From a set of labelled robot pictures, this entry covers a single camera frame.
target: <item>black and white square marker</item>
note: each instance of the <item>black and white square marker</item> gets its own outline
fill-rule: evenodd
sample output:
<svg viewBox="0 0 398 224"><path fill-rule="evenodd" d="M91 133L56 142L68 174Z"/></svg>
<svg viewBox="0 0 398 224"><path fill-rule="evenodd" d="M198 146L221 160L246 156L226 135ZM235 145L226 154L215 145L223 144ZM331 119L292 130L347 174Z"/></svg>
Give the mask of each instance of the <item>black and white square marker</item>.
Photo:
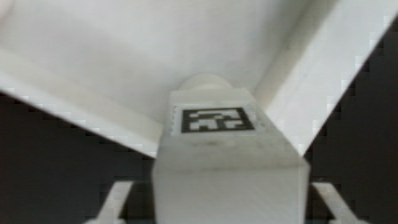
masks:
<svg viewBox="0 0 398 224"><path fill-rule="evenodd" d="M255 130L244 108L183 110L182 132Z"/></svg>

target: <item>white plastic part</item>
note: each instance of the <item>white plastic part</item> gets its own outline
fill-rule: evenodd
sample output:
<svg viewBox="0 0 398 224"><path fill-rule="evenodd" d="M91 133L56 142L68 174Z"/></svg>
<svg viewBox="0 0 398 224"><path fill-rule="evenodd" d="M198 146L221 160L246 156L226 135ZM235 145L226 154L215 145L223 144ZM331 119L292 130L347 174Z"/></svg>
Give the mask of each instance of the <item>white plastic part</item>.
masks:
<svg viewBox="0 0 398 224"><path fill-rule="evenodd" d="M0 91L150 156L167 96L214 73L256 89L304 154L397 0L0 1Z"/></svg>
<svg viewBox="0 0 398 224"><path fill-rule="evenodd" d="M132 187L134 182L130 181L120 181L114 183L98 217L89 220L86 224L125 224L125 220L120 216Z"/></svg>
<svg viewBox="0 0 398 224"><path fill-rule="evenodd" d="M212 74L194 76L180 86L180 90L203 90L233 88L226 79Z"/></svg>
<svg viewBox="0 0 398 224"><path fill-rule="evenodd" d="M303 224L308 175L249 91L175 91L153 169L157 223Z"/></svg>
<svg viewBox="0 0 398 224"><path fill-rule="evenodd" d="M368 224L358 219L333 184L313 183L313 186L336 218L336 220L331 221L331 224Z"/></svg>

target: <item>black background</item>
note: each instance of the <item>black background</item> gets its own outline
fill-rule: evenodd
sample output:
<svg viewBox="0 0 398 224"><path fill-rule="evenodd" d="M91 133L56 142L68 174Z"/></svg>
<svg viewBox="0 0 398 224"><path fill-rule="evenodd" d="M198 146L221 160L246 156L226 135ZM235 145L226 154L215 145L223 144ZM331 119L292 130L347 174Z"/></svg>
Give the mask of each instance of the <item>black background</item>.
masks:
<svg viewBox="0 0 398 224"><path fill-rule="evenodd" d="M358 215L398 223L398 23L347 91L306 158ZM116 180L153 160L0 95L0 223L80 224Z"/></svg>

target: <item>white angled surface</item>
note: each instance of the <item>white angled surface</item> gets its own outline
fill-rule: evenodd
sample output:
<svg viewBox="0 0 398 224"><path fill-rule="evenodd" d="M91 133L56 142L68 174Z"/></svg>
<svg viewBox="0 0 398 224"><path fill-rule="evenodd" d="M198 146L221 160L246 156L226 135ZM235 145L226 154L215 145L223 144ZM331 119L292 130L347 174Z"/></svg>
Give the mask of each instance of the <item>white angled surface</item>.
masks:
<svg viewBox="0 0 398 224"><path fill-rule="evenodd" d="M2 91L155 156L169 93L214 73L258 89L304 153L397 0L15 0L9 10L11 2Z"/></svg>
<svg viewBox="0 0 398 224"><path fill-rule="evenodd" d="M315 0L256 97L301 154L398 12L397 0Z"/></svg>

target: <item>white block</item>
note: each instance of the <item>white block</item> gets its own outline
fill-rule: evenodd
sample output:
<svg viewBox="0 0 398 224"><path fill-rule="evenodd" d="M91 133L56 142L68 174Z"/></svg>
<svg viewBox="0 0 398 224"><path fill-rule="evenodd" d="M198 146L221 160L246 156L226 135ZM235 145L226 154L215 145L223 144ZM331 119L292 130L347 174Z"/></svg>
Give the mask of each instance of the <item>white block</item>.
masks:
<svg viewBox="0 0 398 224"><path fill-rule="evenodd" d="M183 133L183 111L199 108L244 108L255 130ZM249 92L175 92L169 117L153 170L157 223L304 223L310 166Z"/></svg>

